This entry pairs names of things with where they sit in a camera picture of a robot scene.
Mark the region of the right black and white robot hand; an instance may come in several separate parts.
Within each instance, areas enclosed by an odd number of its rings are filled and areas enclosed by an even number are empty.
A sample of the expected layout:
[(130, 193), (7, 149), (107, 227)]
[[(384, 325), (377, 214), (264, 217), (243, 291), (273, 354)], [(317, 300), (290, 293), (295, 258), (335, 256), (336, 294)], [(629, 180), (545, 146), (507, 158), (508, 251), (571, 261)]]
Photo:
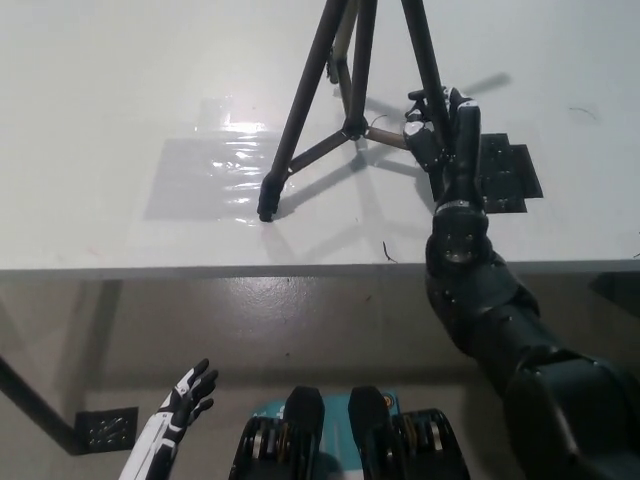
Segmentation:
[(423, 90), (413, 91), (414, 102), (405, 113), (403, 139), (417, 163), (432, 180), (439, 183), (432, 194), (439, 209), (448, 204), (462, 204), (482, 212), (484, 203), (478, 173), (481, 150), (481, 111), (477, 101), (456, 88), (445, 88), (443, 99), (452, 145), (437, 140), (435, 113)]

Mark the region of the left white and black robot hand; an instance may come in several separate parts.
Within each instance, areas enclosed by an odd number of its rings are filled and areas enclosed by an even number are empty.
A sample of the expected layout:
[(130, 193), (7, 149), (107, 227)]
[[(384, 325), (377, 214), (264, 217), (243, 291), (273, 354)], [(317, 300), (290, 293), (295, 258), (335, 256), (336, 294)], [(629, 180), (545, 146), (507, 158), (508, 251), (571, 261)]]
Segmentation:
[(175, 384), (147, 420), (122, 469), (120, 480), (166, 480), (187, 429), (214, 405), (218, 371), (202, 359)]

